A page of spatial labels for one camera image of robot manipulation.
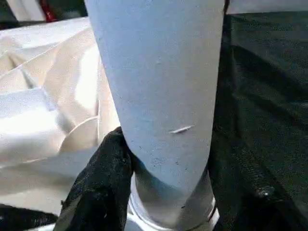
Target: scratch on pipe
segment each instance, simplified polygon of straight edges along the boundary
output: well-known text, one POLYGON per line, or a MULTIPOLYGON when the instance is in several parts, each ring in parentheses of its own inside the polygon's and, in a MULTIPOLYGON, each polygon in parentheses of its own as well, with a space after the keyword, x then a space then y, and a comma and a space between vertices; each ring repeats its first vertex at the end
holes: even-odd
POLYGON ((187 130, 191 129, 192 127, 194 127, 194 125, 192 125, 192 126, 182 127, 182 128, 179 128, 179 129, 176 129, 176 130, 170 131, 169 133, 172 133, 172 134, 182 133, 182 132, 185 132, 185 131, 187 131, 187 130))

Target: white pipe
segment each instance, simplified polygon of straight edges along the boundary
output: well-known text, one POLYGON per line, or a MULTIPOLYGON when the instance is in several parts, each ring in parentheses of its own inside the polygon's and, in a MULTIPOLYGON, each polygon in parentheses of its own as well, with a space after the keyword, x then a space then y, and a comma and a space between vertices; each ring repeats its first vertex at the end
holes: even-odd
POLYGON ((213 200, 209 155, 224 0, 86 0, 132 152, 138 216, 188 230, 213 200))

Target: black glove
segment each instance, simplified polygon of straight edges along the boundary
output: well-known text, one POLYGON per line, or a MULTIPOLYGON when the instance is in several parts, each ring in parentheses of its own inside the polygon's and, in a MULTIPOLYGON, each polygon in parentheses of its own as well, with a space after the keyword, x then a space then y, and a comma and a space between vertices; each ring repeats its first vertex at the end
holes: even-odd
POLYGON ((306 231, 284 188, 237 138, 215 129, 208 162, 220 219, 216 231, 306 231))
POLYGON ((122 231, 133 173, 121 128, 110 132, 77 177, 54 231, 122 231))

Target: black tarp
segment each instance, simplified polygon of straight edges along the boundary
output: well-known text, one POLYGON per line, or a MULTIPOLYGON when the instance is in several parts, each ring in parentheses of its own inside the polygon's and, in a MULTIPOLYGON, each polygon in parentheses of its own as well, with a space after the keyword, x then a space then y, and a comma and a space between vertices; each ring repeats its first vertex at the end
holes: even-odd
MULTIPOLYGON (((225 16, 211 150, 220 165, 213 187, 226 189, 218 206, 240 197, 228 159, 237 140, 308 218, 307 75, 308 12, 225 16)), ((222 219, 236 216, 239 206, 226 208, 222 219)))

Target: red object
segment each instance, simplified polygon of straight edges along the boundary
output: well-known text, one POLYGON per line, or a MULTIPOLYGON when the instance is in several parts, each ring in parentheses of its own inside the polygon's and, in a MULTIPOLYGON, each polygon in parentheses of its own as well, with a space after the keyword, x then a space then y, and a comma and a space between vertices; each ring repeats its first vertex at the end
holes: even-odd
POLYGON ((54 22, 54 21, 57 20, 54 13, 52 12, 52 10, 49 7, 47 0, 41 0, 40 6, 42 7, 42 10, 45 14, 47 23, 54 22))

